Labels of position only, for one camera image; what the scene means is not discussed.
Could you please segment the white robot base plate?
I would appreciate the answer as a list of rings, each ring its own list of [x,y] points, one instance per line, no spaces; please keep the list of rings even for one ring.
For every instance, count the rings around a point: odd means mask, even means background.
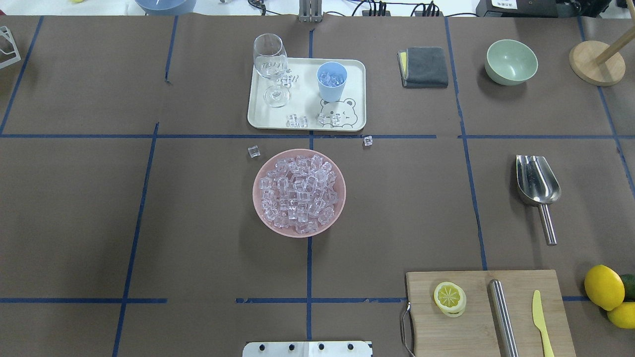
[[[372,343],[366,341],[252,342],[243,357],[372,357]]]

